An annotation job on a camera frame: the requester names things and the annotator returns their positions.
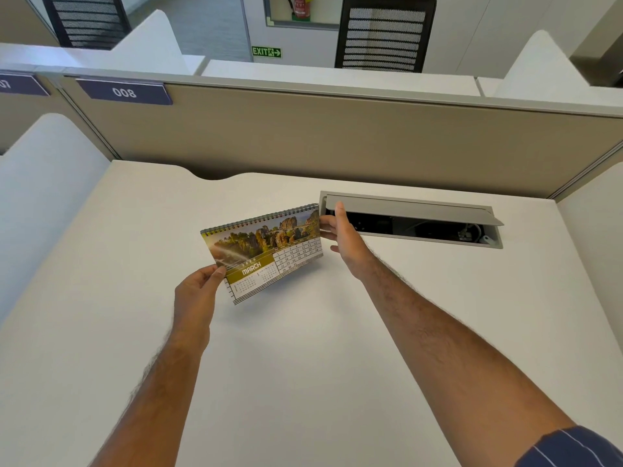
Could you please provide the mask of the person's right hand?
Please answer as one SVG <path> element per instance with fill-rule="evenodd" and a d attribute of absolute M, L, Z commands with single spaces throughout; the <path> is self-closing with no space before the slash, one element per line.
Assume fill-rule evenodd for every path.
<path fill-rule="evenodd" d="M 366 284 L 374 278 L 380 261 L 350 223 L 342 201 L 336 203 L 333 215 L 320 217 L 320 232 L 323 238 L 335 242 L 331 250 L 339 253 L 357 280 Z"/>

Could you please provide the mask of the person's left hand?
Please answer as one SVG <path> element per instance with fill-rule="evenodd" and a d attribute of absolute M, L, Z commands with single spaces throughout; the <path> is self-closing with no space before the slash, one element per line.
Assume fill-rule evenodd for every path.
<path fill-rule="evenodd" d="M 209 343 L 218 288 L 206 288 L 214 266 L 203 267 L 187 276 L 175 289 L 173 326 L 169 340 L 202 354 Z"/>

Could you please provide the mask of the spiral-bound desk calendar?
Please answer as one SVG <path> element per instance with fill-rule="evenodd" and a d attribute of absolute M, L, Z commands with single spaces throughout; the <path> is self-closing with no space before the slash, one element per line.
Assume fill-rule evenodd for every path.
<path fill-rule="evenodd" d="M 235 305 L 323 257 L 319 211 L 310 203 L 201 230 Z"/>

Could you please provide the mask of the person's left forearm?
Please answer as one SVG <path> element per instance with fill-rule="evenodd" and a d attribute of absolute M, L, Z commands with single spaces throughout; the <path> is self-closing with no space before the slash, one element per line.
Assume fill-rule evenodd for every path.
<path fill-rule="evenodd" d="M 172 330 L 89 467 L 175 467 L 209 330 Z"/>

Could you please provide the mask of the person's right forearm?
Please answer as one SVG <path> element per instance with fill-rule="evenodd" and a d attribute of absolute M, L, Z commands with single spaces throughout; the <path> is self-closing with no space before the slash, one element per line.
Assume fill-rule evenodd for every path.
<path fill-rule="evenodd" d="M 512 467 L 576 424 L 512 361 L 378 259 L 358 278 L 463 467 Z"/>

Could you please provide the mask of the beige desk partition panel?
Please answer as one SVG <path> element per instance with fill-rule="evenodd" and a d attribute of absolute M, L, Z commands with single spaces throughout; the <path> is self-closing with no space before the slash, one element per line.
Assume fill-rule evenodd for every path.
<path fill-rule="evenodd" d="M 93 100 L 77 78 L 162 83 L 173 105 Z M 79 68 L 58 84 L 115 156 L 203 178 L 561 199 L 623 162 L 623 107 Z"/>

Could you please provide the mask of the white side divider panel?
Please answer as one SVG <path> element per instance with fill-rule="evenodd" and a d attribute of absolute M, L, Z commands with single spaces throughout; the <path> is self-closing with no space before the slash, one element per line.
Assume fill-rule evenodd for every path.
<path fill-rule="evenodd" d="M 111 162 L 66 116 L 41 116 L 0 159 L 0 327 Z"/>
<path fill-rule="evenodd" d="M 623 162 L 557 206 L 623 352 Z"/>
<path fill-rule="evenodd" d="M 190 75 L 167 15 L 152 12 L 108 54 L 113 70 Z"/>
<path fill-rule="evenodd" d="M 572 104 L 600 103 L 587 81 L 545 30 L 531 36 L 493 97 Z"/>

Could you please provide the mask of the blue number plate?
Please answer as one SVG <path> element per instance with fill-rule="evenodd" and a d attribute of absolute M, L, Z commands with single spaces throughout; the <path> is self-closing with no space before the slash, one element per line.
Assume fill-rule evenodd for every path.
<path fill-rule="evenodd" d="M 34 75 L 8 71 L 0 71 L 0 93 L 50 96 Z"/>
<path fill-rule="evenodd" d="M 171 106 L 173 101 L 162 83 L 77 78 L 76 82 L 93 100 Z"/>

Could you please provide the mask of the grey fire extinguisher cabinet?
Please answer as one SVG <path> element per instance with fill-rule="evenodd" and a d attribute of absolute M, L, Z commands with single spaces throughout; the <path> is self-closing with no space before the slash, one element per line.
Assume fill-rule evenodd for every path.
<path fill-rule="evenodd" d="M 263 0 L 267 25 L 296 29 L 338 30 L 343 0 L 313 0 L 311 21 L 292 21 L 289 0 Z"/>

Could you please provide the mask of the black mesh office chair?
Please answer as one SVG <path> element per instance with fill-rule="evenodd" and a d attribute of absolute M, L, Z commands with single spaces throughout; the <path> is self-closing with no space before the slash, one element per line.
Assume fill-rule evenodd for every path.
<path fill-rule="evenodd" d="M 110 51 L 131 31 L 121 0 L 43 0 L 61 47 Z"/>
<path fill-rule="evenodd" d="M 437 0 L 343 0 L 335 68 L 422 73 Z"/>

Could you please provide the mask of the dark blue striped sleeve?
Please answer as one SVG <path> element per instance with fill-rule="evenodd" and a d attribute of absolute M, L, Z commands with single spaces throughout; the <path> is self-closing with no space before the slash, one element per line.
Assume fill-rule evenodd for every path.
<path fill-rule="evenodd" d="M 623 467 L 623 452 L 583 426 L 543 436 L 515 467 Z"/>

